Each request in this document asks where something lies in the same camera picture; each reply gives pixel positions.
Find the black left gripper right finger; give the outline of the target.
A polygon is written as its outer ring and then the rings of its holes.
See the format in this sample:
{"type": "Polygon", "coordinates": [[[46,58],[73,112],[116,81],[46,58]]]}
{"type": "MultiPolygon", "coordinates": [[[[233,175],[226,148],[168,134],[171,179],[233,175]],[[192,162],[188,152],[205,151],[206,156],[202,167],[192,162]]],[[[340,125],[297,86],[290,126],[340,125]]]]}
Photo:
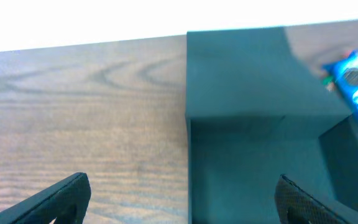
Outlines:
{"type": "Polygon", "coordinates": [[[358,224],[358,212],[319,194],[311,194],[289,177],[280,175],[275,206],[284,224],[358,224]]]}

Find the black box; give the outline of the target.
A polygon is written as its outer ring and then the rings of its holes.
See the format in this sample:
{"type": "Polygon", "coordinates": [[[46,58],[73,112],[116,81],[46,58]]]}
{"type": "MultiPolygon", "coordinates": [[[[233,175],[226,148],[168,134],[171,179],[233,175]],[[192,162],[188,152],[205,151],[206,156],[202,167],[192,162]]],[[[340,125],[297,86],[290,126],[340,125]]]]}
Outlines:
{"type": "Polygon", "coordinates": [[[358,128],[281,27],[186,36],[190,223],[278,223],[283,174],[358,212],[358,128]]]}

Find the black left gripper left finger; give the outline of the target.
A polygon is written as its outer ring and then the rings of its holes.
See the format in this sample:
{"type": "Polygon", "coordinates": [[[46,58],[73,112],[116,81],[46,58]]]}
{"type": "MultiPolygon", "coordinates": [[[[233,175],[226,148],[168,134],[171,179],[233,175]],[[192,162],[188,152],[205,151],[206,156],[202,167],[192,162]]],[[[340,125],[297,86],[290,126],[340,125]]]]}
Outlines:
{"type": "Polygon", "coordinates": [[[82,224],[91,198],[88,176],[77,172],[0,212],[0,224],[82,224]]]}

